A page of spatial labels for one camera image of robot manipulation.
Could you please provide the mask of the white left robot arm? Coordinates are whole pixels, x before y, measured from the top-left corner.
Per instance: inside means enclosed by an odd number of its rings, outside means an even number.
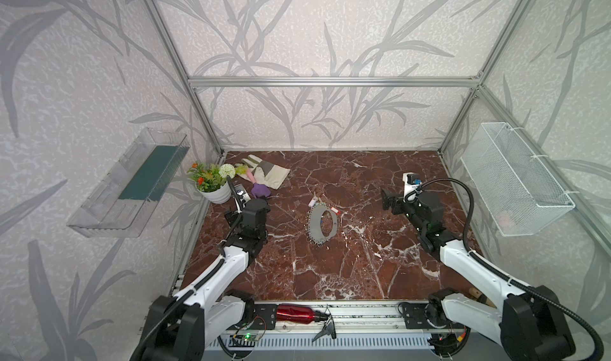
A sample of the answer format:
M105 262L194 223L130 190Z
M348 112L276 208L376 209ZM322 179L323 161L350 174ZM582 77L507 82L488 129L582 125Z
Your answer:
M266 200L249 200L216 260L188 286L152 303L131 360L201 360L213 340L244 320L248 299L221 295L267 243L269 211Z

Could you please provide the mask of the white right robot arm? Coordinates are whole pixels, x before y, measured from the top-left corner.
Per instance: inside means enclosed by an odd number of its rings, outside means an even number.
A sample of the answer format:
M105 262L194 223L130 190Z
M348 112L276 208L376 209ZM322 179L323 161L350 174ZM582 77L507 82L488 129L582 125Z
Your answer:
M423 249L477 287L491 302L469 300L458 292L433 297L438 315L476 330L501 345L512 360L562 360L576 346L558 297L547 286L533 287L502 272L457 235L443 227L441 211L415 198L381 192L383 209L407 217Z

